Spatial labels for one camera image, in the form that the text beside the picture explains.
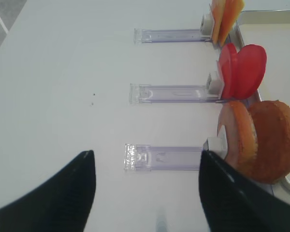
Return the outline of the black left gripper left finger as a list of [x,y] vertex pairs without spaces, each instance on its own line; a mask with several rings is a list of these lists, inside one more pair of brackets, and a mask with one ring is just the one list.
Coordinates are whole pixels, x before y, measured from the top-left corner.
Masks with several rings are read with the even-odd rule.
[[57,174],[0,209],[0,232],[82,232],[96,191],[94,152],[83,151]]

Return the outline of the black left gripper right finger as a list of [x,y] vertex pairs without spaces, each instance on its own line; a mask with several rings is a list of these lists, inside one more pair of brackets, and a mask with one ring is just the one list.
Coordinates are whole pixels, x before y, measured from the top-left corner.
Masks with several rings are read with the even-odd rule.
[[212,232],[290,232],[290,205],[202,151],[199,196]]

